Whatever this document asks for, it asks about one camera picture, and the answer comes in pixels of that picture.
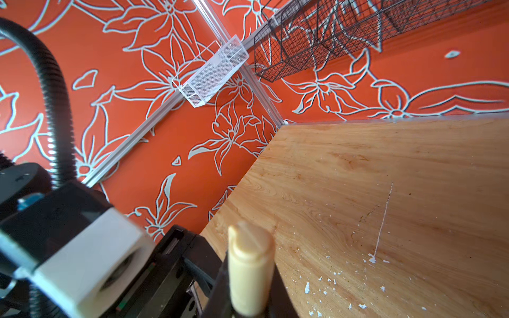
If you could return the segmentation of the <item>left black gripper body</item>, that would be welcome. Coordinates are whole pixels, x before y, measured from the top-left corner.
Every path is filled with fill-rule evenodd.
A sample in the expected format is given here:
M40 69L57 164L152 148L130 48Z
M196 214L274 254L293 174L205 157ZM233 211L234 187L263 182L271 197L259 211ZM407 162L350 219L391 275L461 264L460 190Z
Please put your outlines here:
M223 262L200 235L175 225L103 317L200 317Z

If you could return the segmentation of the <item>beige pen cap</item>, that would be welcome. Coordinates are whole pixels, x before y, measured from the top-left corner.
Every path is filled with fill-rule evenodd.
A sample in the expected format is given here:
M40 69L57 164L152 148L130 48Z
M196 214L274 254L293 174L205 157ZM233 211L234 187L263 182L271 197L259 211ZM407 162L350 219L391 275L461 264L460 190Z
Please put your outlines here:
M230 300L239 315L265 311L274 275L274 237L262 227L240 221L228 228Z

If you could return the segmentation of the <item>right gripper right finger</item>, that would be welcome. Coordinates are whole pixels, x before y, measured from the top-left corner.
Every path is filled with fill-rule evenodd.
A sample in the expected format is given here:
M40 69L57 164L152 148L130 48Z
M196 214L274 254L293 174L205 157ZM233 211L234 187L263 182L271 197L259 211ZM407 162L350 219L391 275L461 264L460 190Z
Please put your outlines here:
M299 318L277 266L274 267L273 280L270 287L268 317Z

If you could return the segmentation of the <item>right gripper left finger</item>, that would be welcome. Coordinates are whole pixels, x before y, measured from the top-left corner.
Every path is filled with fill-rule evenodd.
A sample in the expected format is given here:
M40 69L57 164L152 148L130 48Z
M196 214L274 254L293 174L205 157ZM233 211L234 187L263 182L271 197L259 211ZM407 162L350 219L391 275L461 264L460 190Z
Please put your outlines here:
M223 264L217 274L212 293L204 307L201 318L231 318L233 306L229 287L229 257L226 254Z

